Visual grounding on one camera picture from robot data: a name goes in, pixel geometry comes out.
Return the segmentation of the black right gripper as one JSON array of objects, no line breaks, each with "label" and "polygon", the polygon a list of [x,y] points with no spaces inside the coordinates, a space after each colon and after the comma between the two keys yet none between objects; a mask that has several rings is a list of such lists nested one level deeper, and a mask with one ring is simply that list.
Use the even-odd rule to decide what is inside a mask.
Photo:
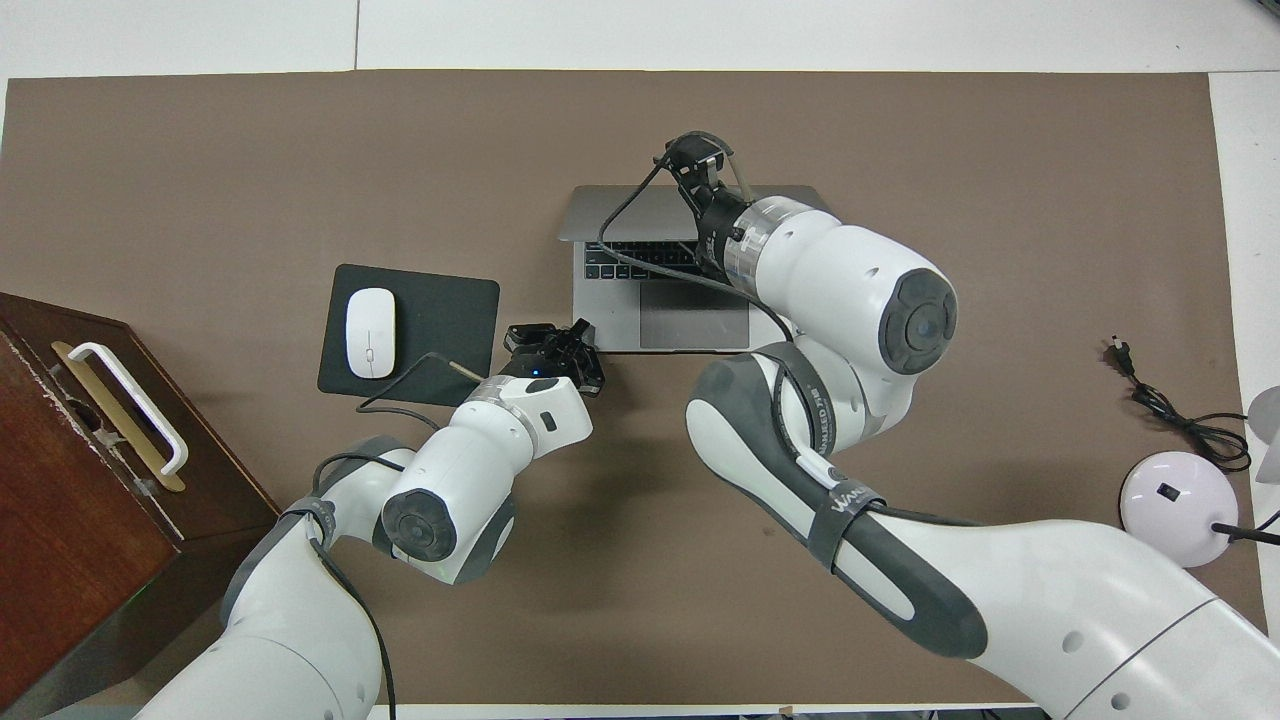
[{"label": "black right gripper", "polygon": [[726,151],[719,141],[707,135],[681,135],[655,156],[655,165],[680,181],[680,196],[692,213],[698,231],[695,264],[699,272],[722,284],[732,284],[724,265],[726,247],[740,242],[744,231],[736,228],[739,218],[755,202],[744,199],[718,177]]}]

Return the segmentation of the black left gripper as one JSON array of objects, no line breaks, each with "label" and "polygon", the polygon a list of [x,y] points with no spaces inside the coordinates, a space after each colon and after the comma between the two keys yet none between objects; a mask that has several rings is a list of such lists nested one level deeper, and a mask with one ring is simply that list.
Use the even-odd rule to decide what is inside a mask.
[{"label": "black left gripper", "polygon": [[598,397],[605,378],[593,343],[594,325],[579,318],[570,327],[568,345],[544,343],[557,331],[552,323],[509,325],[503,346],[511,357],[500,374],[534,379],[564,377],[581,395]]}]

